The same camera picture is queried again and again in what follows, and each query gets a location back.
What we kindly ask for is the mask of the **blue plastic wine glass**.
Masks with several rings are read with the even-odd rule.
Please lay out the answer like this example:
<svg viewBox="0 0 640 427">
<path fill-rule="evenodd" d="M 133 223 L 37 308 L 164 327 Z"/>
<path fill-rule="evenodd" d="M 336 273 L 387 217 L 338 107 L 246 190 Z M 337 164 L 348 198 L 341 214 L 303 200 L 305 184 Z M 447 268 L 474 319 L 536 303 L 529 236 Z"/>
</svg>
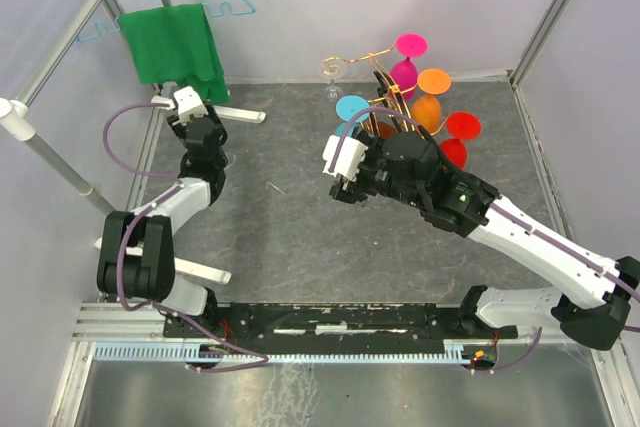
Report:
<svg viewBox="0 0 640 427">
<path fill-rule="evenodd" d="M 341 97 L 336 102 L 335 110 L 338 117 L 342 120 L 342 123 L 335 129 L 335 135 L 341 136 L 345 131 L 347 123 L 354 117 L 354 115 L 369 107 L 369 102 L 363 97 L 357 95 Z M 351 126 L 349 136 L 353 137 L 359 130 L 362 130 L 368 118 L 369 116 L 367 113 L 361 115 Z"/>
</svg>

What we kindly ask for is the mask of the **clear wine glass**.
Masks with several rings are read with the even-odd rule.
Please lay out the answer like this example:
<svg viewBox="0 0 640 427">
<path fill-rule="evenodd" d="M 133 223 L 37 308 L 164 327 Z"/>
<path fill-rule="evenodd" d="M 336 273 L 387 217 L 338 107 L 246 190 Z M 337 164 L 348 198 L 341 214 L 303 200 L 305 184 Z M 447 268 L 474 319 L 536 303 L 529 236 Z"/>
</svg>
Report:
<svg viewBox="0 0 640 427">
<path fill-rule="evenodd" d="M 225 166 L 224 170 L 231 169 L 237 162 L 237 156 L 233 152 L 224 152 Z"/>
</svg>

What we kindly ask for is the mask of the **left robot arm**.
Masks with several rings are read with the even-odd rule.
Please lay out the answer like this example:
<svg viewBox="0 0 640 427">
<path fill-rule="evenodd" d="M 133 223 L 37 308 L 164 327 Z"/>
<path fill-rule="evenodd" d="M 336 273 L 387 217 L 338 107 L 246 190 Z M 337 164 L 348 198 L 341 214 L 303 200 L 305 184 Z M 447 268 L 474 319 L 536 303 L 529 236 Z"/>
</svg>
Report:
<svg viewBox="0 0 640 427">
<path fill-rule="evenodd" d="M 174 234 L 196 213 L 210 207 L 222 193 L 228 158 L 223 145 L 228 138 L 213 105 L 157 100 L 149 108 L 169 111 L 167 122 L 185 153 L 179 174 L 138 170 L 138 175 L 167 179 L 172 186 L 133 211 L 113 211 L 104 221 L 100 239 L 96 283 L 98 290 L 137 307 L 144 304 L 186 314 L 186 325 L 199 337 L 215 334 L 219 311 L 210 307 L 212 293 L 177 272 Z"/>
</svg>

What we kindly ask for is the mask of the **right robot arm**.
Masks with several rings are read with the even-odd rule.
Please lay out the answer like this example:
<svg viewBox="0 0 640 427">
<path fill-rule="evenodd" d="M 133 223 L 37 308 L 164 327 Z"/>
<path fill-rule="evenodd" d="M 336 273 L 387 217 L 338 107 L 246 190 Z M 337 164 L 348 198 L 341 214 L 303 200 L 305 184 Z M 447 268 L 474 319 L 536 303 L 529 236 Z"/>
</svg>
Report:
<svg viewBox="0 0 640 427">
<path fill-rule="evenodd" d="M 469 289 L 457 323 L 468 337 L 490 329 L 558 328 L 591 349 L 610 349 L 639 297 L 639 262 L 577 245 L 536 221 L 495 187 L 448 160 L 434 140 L 401 132 L 332 135 L 322 158 L 331 196 L 355 204 L 380 195 L 417 209 L 431 226 L 499 251 L 548 282 L 537 289 Z"/>
</svg>

